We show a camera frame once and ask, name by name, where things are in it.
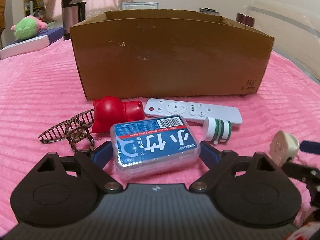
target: red cat-shaped object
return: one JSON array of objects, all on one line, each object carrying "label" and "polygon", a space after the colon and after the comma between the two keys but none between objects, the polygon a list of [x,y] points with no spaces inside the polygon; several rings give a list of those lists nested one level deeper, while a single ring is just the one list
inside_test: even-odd
[{"label": "red cat-shaped object", "polygon": [[142,102],[122,102],[119,98],[104,97],[93,101],[92,133],[109,132],[112,125],[145,119]]}]

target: metal bolt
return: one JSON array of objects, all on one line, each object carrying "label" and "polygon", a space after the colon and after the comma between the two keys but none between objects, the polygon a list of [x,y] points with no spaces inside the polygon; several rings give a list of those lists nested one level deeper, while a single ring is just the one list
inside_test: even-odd
[{"label": "metal bolt", "polygon": [[192,184],[192,187],[197,191],[202,191],[202,190],[205,190],[208,186],[204,182],[195,182]]},{"label": "metal bolt", "polygon": [[108,182],[104,185],[107,190],[117,190],[121,187],[121,185],[117,182]]}]

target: blue label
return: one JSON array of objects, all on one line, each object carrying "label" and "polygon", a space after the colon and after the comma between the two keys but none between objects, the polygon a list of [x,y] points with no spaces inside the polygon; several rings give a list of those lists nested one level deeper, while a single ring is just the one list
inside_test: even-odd
[{"label": "blue label", "polygon": [[122,166],[197,148],[182,119],[170,116],[115,125],[118,162]]}]

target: cardboard box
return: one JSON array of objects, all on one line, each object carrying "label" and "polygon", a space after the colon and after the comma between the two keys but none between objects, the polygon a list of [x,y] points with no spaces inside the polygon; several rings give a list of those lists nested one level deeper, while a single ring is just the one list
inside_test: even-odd
[{"label": "cardboard box", "polygon": [[110,11],[70,29],[87,100],[256,93],[274,38],[183,10]]}]

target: white remote control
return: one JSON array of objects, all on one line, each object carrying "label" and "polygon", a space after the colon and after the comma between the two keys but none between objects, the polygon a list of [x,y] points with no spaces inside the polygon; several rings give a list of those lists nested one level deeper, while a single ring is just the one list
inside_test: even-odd
[{"label": "white remote control", "polygon": [[144,109],[149,116],[169,116],[179,114],[187,121],[203,123],[206,117],[230,121],[233,126],[242,124],[239,109],[232,106],[218,106],[202,103],[151,98]]}]

